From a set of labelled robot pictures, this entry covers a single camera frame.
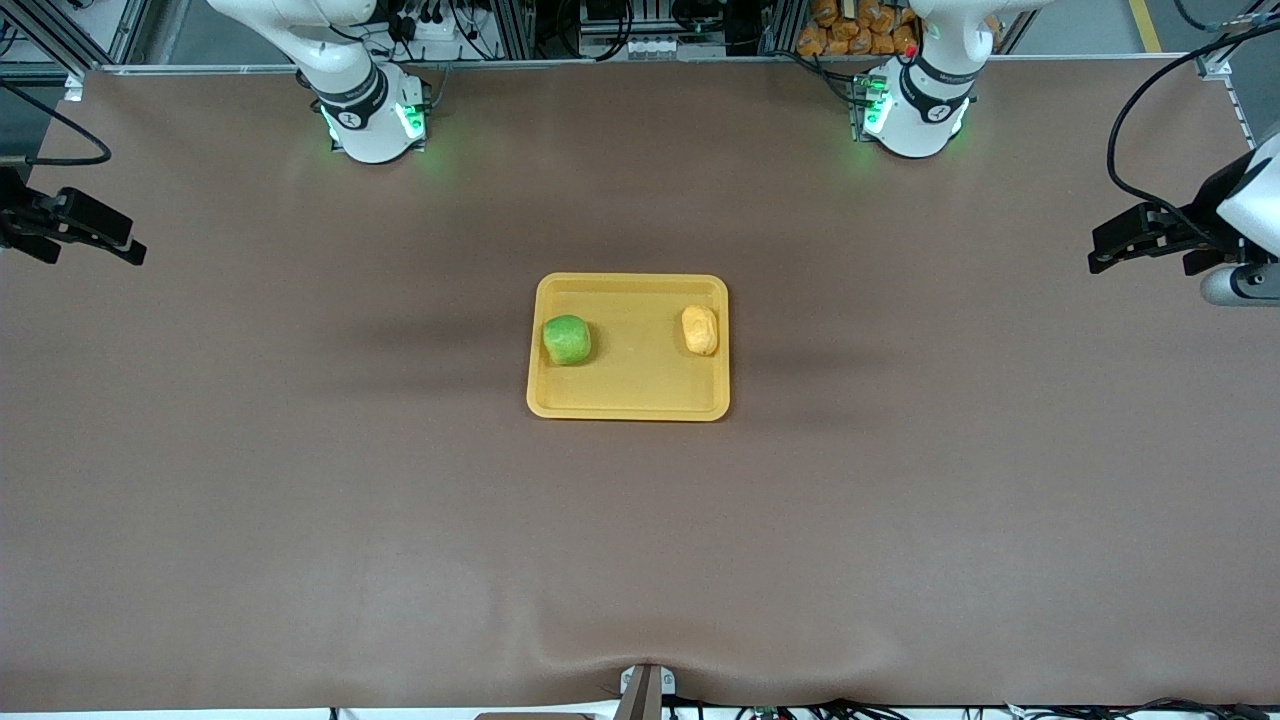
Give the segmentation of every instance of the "metal frame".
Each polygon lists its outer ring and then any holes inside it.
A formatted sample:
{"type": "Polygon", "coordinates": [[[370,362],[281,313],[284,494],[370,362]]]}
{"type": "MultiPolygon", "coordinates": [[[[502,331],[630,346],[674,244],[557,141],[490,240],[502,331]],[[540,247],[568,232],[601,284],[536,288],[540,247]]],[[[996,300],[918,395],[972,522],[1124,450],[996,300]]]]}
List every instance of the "metal frame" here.
{"type": "Polygon", "coordinates": [[[33,45],[73,76],[84,77],[111,61],[87,32],[47,0],[0,0],[0,9],[33,45]]]}
{"type": "Polygon", "coordinates": [[[1018,47],[1018,44],[1027,37],[1027,29],[1032,27],[1036,18],[1039,17],[1039,10],[1025,10],[1018,13],[1014,22],[1009,23],[1005,28],[1005,36],[1000,40],[1000,45],[996,47],[997,55],[1009,55],[1018,47]]]}
{"type": "Polygon", "coordinates": [[[83,78],[86,73],[125,59],[137,37],[138,20],[148,0],[125,0],[120,22],[106,49],[51,0],[0,0],[0,12],[49,63],[0,63],[8,77],[83,78]]]}
{"type": "MultiPolygon", "coordinates": [[[[1252,0],[1251,3],[1244,5],[1244,9],[1236,13],[1236,17],[1248,15],[1252,13],[1276,13],[1276,12],[1280,12],[1280,0],[1252,0]]],[[[1217,40],[1225,40],[1228,37],[1239,35],[1248,29],[1252,28],[1248,26],[1240,28],[1231,28],[1219,35],[1217,40]]],[[[1235,53],[1235,50],[1239,46],[1240,44],[1236,42],[1235,45],[1229,45],[1221,50],[1210,53],[1203,58],[1197,58],[1196,69],[1199,70],[1201,77],[1204,79],[1222,79],[1225,77],[1229,77],[1231,74],[1231,64],[1229,63],[1229,60],[1231,58],[1231,54],[1235,53]]]]}
{"type": "Polygon", "coordinates": [[[498,35],[508,60],[534,58],[535,12],[525,0],[493,0],[493,14],[498,22],[498,35]]]}

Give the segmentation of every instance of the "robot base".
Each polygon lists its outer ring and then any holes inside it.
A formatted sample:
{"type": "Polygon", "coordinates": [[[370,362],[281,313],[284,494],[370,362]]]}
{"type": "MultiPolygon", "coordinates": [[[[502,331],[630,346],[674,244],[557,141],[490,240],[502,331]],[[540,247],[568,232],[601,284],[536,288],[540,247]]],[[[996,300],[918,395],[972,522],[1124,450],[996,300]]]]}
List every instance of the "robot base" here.
{"type": "Polygon", "coordinates": [[[393,64],[378,67],[387,76],[387,99],[364,128],[343,127],[328,111],[323,113],[329,123],[333,149],[346,152],[352,160],[370,164],[389,163],[408,150],[421,149],[426,142],[430,114],[421,78],[393,64]]]}
{"type": "Polygon", "coordinates": [[[969,108],[969,101],[965,100],[945,122],[928,123],[902,96],[902,69],[901,60],[892,58],[868,73],[872,77],[883,77],[884,88],[870,106],[858,109],[861,117],[861,132],[904,158],[936,155],[955,133],[960,132],[960,122],[969,108]]]}

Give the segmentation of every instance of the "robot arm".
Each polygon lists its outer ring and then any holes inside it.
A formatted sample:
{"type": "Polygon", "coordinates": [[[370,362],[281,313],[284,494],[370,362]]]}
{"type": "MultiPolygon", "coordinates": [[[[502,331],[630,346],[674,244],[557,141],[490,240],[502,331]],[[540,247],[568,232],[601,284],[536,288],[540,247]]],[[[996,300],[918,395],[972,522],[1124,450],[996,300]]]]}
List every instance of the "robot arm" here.
{"type": "Polygon", "coordinates": [[[375,63],[330,26],[369,19],[374,0],[209,0],[280,49],[320,99],[335,146],[361,163],[387,163],[426,136],[422,81],[375,63]]]}
{"type": "Polygon", "coordinates": [[[920,49],[893,58],[872,74],[886,78],[864,132],[906,158],[927,158],[960,132],[969,90],[991,58],[995,38],[987,17],[1034,10],[1052,0],[913,0],[924,23],[920,49]]]}
{"type": "Polygon", "coordinates": [[[1222,263],[1201,282],[1213,305],[1280,307],[1280,126],[1201,186],[1179,208],[1199,228],[1153,202],[1140,202],[1093,231],[1089,272],[1098,274],[1133,258],[1183,255],[1196,275],[1222,263]]]}

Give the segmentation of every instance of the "plastic tray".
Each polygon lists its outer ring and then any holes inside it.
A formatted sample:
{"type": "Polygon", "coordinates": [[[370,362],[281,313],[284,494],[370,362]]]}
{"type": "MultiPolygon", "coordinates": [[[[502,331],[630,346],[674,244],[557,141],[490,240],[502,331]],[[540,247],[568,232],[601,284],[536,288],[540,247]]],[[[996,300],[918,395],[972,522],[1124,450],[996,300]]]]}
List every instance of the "plastic tray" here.
{"type": "Polygon", "coordinates": [[[728,410],[728,288],[713,275],[553,273],[538,284],[529,352],[529,409],[543,418],[707,423],[728,410]],[[680,314],[716,313],[719,346],[685,347],[680,314]],[[543,324],[577,315],[591,328],[591,356],[552,364],[543,324]]]}

